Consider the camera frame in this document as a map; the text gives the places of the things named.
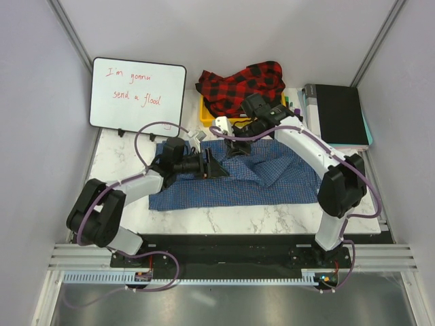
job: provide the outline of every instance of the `white cable tray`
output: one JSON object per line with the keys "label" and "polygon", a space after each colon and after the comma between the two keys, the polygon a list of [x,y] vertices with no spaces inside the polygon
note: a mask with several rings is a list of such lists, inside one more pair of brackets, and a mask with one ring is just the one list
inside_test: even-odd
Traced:
{"label": "white cable tray", "polygon": [[[153,279],[151,282],[137,280],[136,272],[110,272],[110,271],[66,271],[63,282],[67,284],[167,284],[171,279]],[[246,278],[246,279],[187,279],[177,280],[178,285],[318,285],[314,281],[314,272],[302,272],[302,278]]]}

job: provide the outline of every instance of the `black notebook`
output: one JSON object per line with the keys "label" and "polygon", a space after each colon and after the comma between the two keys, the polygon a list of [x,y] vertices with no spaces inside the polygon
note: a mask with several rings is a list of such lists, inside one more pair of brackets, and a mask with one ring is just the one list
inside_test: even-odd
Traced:
{"label": "black notebook", "polygon": [[331,145],[370,145],[357,88],[307,84],[305,96],[308,123],[312,124],[309,128],[314,133],[319,128],[320,137],[325,142]]}

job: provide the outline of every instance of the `marble surface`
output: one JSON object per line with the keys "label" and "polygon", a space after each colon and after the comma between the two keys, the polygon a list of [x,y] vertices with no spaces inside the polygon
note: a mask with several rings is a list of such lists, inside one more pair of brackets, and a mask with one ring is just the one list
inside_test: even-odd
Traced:
{"label": "marble surface", "polygon": [[[285,94],[298,107],[296,90],[286,89]],[[213,140],[215,137],[198,120],[198,102],[198,93],[186,90],[181,125],[189,130],[204,130],[207,134],[205,140]],[[120,138],[115,130],[104,129],[90,177],[104,181],[118,180],[143,170],[133,147],[134,136],[127,132]],[[157,142],[163,140],[163,137],[156,138]],[[145,161],[151,162],[156,145],[149,140],[149,136],[143,135],[139,137],[139,150]],[[373,203],[367,194],[355,213],[373,212]],[[157,212],[148,209],[148,197],[144,197],[124,209],[121,226],[142,234],[314,234],[319,229],[321,214],[318,203]],[[377,219],[354,218],[346,229],[346,233],[379,232]]]}

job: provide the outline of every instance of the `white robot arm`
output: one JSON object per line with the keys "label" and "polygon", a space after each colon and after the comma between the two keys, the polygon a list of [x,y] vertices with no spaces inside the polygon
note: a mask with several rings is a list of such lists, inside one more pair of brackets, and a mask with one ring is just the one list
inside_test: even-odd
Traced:
{"label": "white robot arm", "polygon": [[[220,117],[212,130],[218,137],[226,138],[230,156],[249,154],[249,142],[260,139],[275,129],[273,137],[295,151],[322,180],[318,202],[324,210],[315,243],[322,252],[335,249],[342,241],[344,224],[366,194],[366,185],[337,159],[358,169],[364,175],[364,161],[358,155],[351,157],[334,150],[312,132],[304,129],[302,122],[283,105],[271,108],[259,94],[248,96],[242,108],[253,121],[242,129],[231,126],[228,118]],[[175,182],[179,173],[196,173],[201,179],[228,176],[228,173],[206,149],[205,158],[200,152],[204,134],[190,135],[190,153],[185,154],[184,140],[173,137],[164,145],[162,154],[152,162],[147,173],[129,177],[107,186],[89,180],[68,216],[67,227],[77,234],[77,242],[109,247],[134,255],[142,245],[139,235],[120,227],[123,208],[150,194],[156,194]],[[100,211],[95,206],[102,205]]]}
{"label": "white robot arm", "polygon": [[333,250],[343,240],[343,225],[346,223],[347,216],[353,212],[367,192],[362,180],[342,166],[334,157],[347,161],[364,175],[363,159],[356,154],[348,158],[333,149],[310,130],[304,128],[300,118],[290,110],[283,105],[271,108],[259,94],[246,98],[242,108],[248,117],[256,118],[242,129],[231,126],[227,117],[219,117],[214,121],[214,126],[221,132],[220,136],[227,138],[230,153],[236,153],[236,155],[249,153],[250,148],[249,143],[232,141],[229,138],[252,139],[278,126],[273,137],[297,153],[322,180],[318,200],[324,212],[315,241],[324,251]]}

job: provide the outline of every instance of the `red plaid shirt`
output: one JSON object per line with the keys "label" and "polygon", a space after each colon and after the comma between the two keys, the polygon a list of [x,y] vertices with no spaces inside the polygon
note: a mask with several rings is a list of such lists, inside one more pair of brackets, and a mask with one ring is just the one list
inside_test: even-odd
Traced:
{"label": "red plaid shirt", "polygon": [[260,93],[267,103],[278,105],[285,88],[283,71],[278,62],[266,61],[247,66],[233,76],[222,78],[203,71],[196,90],[204,96],[205,106],[217,117],[239,117],[245,97]]}

